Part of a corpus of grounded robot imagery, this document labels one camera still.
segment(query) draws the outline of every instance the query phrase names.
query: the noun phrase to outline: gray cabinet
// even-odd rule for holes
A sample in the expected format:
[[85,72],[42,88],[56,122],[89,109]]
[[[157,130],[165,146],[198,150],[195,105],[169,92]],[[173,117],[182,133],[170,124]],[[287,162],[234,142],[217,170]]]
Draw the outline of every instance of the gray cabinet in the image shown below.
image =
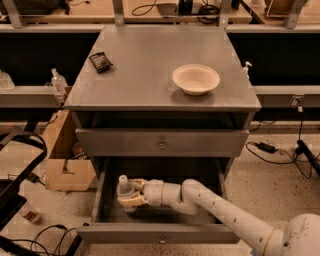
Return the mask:
[[[205,210],[185,216],[166,207],[121,210],[117,178],[194,178],[226,198],[224,180],[260,104],[223,29],[205,26],[107,26],[90,54],[114,64],[97,73],[89,59],[67,99],[76,134],[99,187],[92,223],[78,233],[92,243],[233,243],[238,238]],[[190,96],[174,85],[184,64],[220,75],[219,86]]]

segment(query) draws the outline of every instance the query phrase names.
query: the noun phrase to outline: cabinet top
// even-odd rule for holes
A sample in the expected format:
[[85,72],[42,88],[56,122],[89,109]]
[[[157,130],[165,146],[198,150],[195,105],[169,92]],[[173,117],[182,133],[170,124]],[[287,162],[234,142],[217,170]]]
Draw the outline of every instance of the cabinet top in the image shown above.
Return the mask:
[[[87,58],[65,107],[78,111],[258,111],[260,103],[226,32],[194,25],[106,26],[89,56],[104,52],[113,66],[97,73]],[[186,64],[213,68],[219,86],[185,94],[173,80]]]

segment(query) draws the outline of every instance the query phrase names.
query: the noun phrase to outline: clear plastic bottle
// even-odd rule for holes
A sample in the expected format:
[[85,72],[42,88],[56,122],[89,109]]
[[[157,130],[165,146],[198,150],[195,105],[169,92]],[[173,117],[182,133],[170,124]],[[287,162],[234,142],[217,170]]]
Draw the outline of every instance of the clear plastic bottle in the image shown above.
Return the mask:
[[51,69],[51,72],[51,83],[54,89],[59,93],[66,93],[66,87],[68,86],[66,79],[60,75],[55,68]]
[[18,213],[31,223],[37,223],[40,219],[40,214],[28,202],[25,202]]
[[11,77],[0,70],[0,90],[12,90],[14,87]]
[[[121,175],[119,177],[119,183],[117,185],[117,195],[118,198],[129,198],[135,192],[134,186],[126,175]],[[133,213],[137,210],[136,206],[123,206],[124,212]]]

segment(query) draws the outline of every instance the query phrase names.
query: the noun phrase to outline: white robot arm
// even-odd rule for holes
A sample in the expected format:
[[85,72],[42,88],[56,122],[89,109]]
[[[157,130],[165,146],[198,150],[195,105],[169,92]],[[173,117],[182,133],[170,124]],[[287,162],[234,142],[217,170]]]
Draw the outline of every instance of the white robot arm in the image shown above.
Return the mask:
[[[182,185],[161,180],[127,180],[124,175],[119,180],[122,180],[122,184],[118,184],[118,201],[127,212],[148,204],[166,205],[180,213],[196,215],[202,207],[261,256],[320,256],[320,216],[299,215],[281,231],[223,199],[196,180],[185,180]],[[123,196],[121,186],[122,189],[133,186],[134,193]]]

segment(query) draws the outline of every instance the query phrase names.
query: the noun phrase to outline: white bowl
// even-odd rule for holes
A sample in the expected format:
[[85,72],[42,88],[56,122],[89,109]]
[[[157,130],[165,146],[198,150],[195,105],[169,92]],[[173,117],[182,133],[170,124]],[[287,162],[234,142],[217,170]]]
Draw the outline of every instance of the white bowl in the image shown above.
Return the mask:
[[177,68],[172,75],[174,83],[185,93],[201,95],[215,89],[220,83],[219,74],[212,68],[189,64]]

